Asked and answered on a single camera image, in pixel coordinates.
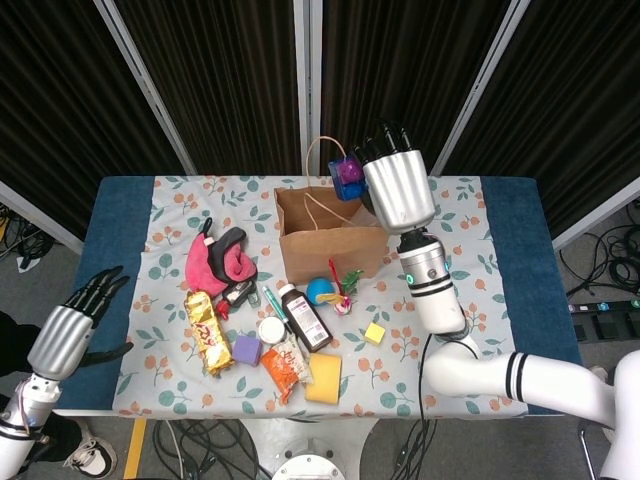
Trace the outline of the purple foam cube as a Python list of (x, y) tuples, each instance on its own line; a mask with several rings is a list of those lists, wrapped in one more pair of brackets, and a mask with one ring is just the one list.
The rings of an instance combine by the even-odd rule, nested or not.
[(262, 349), (259, 338), (238, 335), (232, 347), (232, 357), (236, 362), (256, 367), (260, 362)]

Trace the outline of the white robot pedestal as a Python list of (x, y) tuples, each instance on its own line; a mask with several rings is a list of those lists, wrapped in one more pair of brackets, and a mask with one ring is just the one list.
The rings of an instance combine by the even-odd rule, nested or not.
[(359, 480), (362, 452), (377, 421), (373, 418), (317, 421), (273, 418), (244, 419), (242, 424), (250, 434), (260, 464), (270, 480), (284, 447), (309, 437), (331, 444), (344, 462), (347, 480)]

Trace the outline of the brown medicine bottle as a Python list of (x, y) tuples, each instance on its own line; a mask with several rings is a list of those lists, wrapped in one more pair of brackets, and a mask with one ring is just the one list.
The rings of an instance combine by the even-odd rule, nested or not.
[(333, 336), (314, 305), (294, 284), (285, 284), (278, 294), (291, 328), (310, 353), (318, 352), (332, 342)]

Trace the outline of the gold biscuit packet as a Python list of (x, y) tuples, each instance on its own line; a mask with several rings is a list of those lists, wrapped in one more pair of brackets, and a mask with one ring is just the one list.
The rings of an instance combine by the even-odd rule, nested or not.
[(210, 296), (204, 291), (189, 292), (184, 306), (207, 372), (217, 375), (220, 370), (229, 368), (234, 363), (231, 346)]

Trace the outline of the brown paper bag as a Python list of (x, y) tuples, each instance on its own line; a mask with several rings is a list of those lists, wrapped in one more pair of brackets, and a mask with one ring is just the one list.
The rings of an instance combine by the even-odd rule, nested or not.
[(274, 190), (287, 280), (305, 285), (316, 277), (330, 277), (330, 258), (340, 275), (361, 269), (364, 277), (375, 276), (389, 234), (367, 208), (367, 191), (344, 202), (337, 198), (333, 182), (329, 187), (314, 186), (313, 179), (307, 173), (305, 186)]

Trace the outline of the small clear jar of pins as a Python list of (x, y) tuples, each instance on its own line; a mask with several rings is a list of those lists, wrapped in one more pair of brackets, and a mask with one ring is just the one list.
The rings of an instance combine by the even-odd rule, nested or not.
[(284, 323), (278, 317), (270, 316), (262, 319), (258, 325), (259, 339), (268, 345), (280, 343), (286, 336)]

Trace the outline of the black stapler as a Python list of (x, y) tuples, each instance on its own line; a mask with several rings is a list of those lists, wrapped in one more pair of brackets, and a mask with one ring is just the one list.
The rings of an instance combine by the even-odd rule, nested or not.
[(241, 305), (255, 291), (256, 285), (253, 280), (238, 282), (227, 287), (223, 293), (223, 299), (232, 307)]

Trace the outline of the green and white tube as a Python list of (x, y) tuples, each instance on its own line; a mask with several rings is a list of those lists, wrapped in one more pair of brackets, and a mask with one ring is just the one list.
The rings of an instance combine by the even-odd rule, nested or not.
[(262, 287), (262, 292), (263, 292), (265, 298), (268, 300), (268, 302), (271, 305), (271, 307), (273, 308), (273, 310), (276, 313), (276, 315), (283, 322), (284, 326), (286, 328), (288, 328), (289, 327), (288, 318), (287, 318), (286, 314), (284, 313), (284, 311), (283, 311), (283, 309), (281, 307), (281, 304), (280, 304), (279, 300), (276, 298), (275, 294), (271, 291), (271, 289), (268, 286), (263, 286)]

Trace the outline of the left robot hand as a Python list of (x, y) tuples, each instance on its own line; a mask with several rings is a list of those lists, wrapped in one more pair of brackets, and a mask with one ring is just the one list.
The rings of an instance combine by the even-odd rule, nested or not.
[(89, 350), (113, 298), (129, 281), (122, 271), (121, 265), (100, 271), (53, 309), (27, 356), (35, 375), (61, 382), (79, 368), (111, 362), (133, 349), (126, 341), (106, 351)]

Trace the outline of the black corrugated divider panel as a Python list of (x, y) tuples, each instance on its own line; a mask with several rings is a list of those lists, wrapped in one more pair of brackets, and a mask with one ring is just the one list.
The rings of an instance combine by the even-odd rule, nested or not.
[(640, 177), (640, 0), (530, 0), (443, 172), (531, 177), (558, 237)]
[(196, 171), (296, 175), (293, 0), (115, 0)]
[(323, 0), (321, 170), (381, 120), (431, 169), (511, 1)]
[(83, 239), (103, 178), (183, 171), (92, 0), (0, 0), (0, 182)]

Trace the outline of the grey round robot cap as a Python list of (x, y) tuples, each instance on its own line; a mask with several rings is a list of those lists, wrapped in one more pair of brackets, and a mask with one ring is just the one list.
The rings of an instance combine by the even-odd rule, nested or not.
[(322, 439), (309, 437), (284, 447), (271, 480), (347, 480), (347, 476), (338, 451)]

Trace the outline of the purple and blue toy brick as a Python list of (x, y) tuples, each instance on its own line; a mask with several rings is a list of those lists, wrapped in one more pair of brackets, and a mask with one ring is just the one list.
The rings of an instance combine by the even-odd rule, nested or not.
[(355, 157), (331, 161), (328, 167), (339, 200), (355, 200), (367, 191), (362, 165)]

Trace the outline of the yellow sponge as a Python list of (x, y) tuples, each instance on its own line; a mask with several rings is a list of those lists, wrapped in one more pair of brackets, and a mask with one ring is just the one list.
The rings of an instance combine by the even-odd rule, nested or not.
[(337, 405), (342, 358), (336, 355), (312, 353), (309, 367), (312, 382), (305, 386), (305, 399), (309, 402)]

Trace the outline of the blue table cover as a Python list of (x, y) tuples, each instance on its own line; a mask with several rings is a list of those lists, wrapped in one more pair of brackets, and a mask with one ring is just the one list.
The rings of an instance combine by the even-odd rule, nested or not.
[[(99, 187), (76, 281), (121, 265), (128, 284), (116, 295), (91, 346), (126, 341), (122, 359), (78, 370), (65, 381), (59, 408), (150, 418), (498, 418), (532, 407), (501, 395), (448, 398), (418, 381), (422, 349), (434, 351), (416, 312), (391, 238), (377, 274), (358, 285), (350, 315), (323, 317), (327, 347), (342, 358), (337, 405), (309, 402), (297, 386), (288, 404), (263, 367), (235, 364), (208, 374), (183, 303), (187, 250), (207, 217), (221, 234), (248, 236), (260, 285), (288, 280), (274, 199), (278, 187), (303, 177), (108, 177)], [(571, 363), (580, 354), (536, 183), (516, 177), (441, 177), (429, 182), (436, 201), (430, 228), (447, 260), (470, 333), (485, 359), (520, 351)], [(368, 325), (386, 329), (380, 345), (364, 340)]]

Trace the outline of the blue ball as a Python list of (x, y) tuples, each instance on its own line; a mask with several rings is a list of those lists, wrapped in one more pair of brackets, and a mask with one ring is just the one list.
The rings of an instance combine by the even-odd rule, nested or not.
[(334, 294), (334, 285), (327, 278), (316, 277), (307, 285), (306, 295), (314, 305), (327, 303), (327, 298), (332, 298)]

